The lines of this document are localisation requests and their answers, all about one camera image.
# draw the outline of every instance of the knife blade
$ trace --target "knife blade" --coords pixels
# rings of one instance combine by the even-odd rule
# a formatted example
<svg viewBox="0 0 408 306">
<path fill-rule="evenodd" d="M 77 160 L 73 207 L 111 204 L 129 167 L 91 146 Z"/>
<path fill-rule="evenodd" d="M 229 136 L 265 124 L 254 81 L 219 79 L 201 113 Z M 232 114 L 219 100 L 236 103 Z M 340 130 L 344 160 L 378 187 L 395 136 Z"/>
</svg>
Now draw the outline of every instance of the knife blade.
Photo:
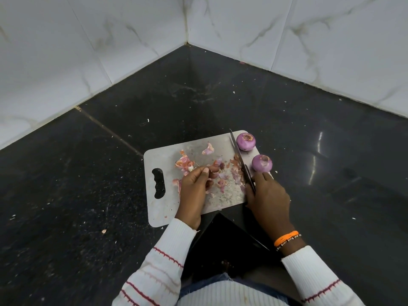
<svg viewBox="0 0 408 306">
<path fill-rule="evenodd" d="M 247 165 L 242 160 L 241 152 L 240 152 L 240 150 L 238 148 L 237 141 L 236 141 L 236 139 L 234 137 L 234 134 L 232 133 L 231 129 L 230 129 L 230 135 L 231 135 L 231 139 L 232 139 L 232 145 L 234 146 L 234 151 L 238 155 L 238 160 L 239 160 L 239 162 L 241 164 L 242 172 L 244 173 L 245 182 L 251 185 L 252 191 L 255 194 L 255 184 L 251 179 L 251 174 L 249 173 L 249 169 L 248 169 Z"/>
</svg>

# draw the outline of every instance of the person's left hand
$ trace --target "person's left hand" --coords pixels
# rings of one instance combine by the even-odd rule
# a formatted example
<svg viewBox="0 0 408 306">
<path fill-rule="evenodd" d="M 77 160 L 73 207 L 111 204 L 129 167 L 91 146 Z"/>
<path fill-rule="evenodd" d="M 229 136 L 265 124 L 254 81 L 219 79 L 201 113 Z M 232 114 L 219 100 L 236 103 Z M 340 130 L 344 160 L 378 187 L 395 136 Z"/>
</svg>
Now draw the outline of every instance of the person's left hand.
<svg viewBox="0 0 408 306">
<path fill-rule="evenodd" d="M 175 218 L 197 230 L 201 222 L 205 192 L 214 184 L 209 178 L 217 178 L 218 166 L 200 166 L 181 180 L 180 205 Z"/>
</svg>

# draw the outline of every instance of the cutting board handle hole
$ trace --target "cutting board handle hole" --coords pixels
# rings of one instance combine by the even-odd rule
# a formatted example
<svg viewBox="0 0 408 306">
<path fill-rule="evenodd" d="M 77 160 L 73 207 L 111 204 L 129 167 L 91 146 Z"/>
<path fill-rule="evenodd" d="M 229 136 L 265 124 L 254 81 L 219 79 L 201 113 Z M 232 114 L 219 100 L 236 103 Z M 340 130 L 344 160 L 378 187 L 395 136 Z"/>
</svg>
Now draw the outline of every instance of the cutting board handle hole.
<svg viewBox="0 0 408 306">
<path fill-rule="evenodd" d="M 156 199 L 161 199 L 164 194 L 166 193 L 166 188 L 164 186 L 164 176 L 163 176 L 163 171 L 159 168 L 155 168 L 152 170 L 152 173 L 154 175 L 154 181 L 156 182 L 156 193 L 154 197 Z"/>
</svg>

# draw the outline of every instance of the blue denim jeans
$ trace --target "blue denim jeans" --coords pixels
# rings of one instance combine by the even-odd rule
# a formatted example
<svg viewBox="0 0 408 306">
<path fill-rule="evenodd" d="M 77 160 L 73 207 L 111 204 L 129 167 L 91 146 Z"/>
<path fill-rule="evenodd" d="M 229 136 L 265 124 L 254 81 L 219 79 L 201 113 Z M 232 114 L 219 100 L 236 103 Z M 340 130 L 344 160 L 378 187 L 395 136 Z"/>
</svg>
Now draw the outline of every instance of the blue denim jeans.
<svg viewBox="0 0 408 306">
<path fill-rule="evenodd" d="M 241 283 L 241 284 L 243 284 L 243 285 L 245 285 L 247 287 L 253 288 L 253 289 L 257 290 L 257 291 L 268 294 L 268 295 L 270 295 L 270 296 L 272 296 L 274 298 L 280 299 L 281 301 L 287 303 L 290 306 L 302 305 L 298 301 L 286 296 L 283 293 L 280 293 L 280 292 L 276 291 L 275 289 L 273 289 L 273 288 L 271 288 L 271 287 L 269 287 L 269 286 L 267 286 L 265 284 L 256 283 L 256 282 L 252 282 L 252 281 L 244 280 L 244 279 L 240 279 L 240 278 L 232 279 L 231 277 L 229 277 L 229 275 L 227 273 L 212 276 L 211 278 L 200 280 L 199 282 L 192 283 L 191 285 L 182 288 L 181 291 L 180 291 L 179 299 L 181 299 L 183 296 L 185 296 L 185 295 L 187 295 L 189 293 L 192 293 L 192 292 L 197 291 L 197 290 L 199 290 L 201 288 L 204 288 L 204 287 L 208 286 L 209 284 L 216 283 L 216 282 L 219 282 L 219 281 L 225 281 L 225 280 L 235 281 L 237 283 Z"/>
</svg>

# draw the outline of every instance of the sweater sleeve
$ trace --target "sweater sleeve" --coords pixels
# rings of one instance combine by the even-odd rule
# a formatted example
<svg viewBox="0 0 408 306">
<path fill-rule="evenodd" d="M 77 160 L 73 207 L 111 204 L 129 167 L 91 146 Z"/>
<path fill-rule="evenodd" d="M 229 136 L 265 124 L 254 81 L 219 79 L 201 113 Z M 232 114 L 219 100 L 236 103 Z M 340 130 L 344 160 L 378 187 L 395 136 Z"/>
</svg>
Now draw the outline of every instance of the sweater sleeve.
<svg viewBox="0 0 408 306">
<path fill-rule="evenodd" d="M 112 305 L 175 305 L 184 262 L 196 233 L 184 222 L 173 219 Z"/>
<path fill-rule="evenodd" d="M 304 305 L 364 305 L 310 246 L 282 259 Z"/>
</svg>

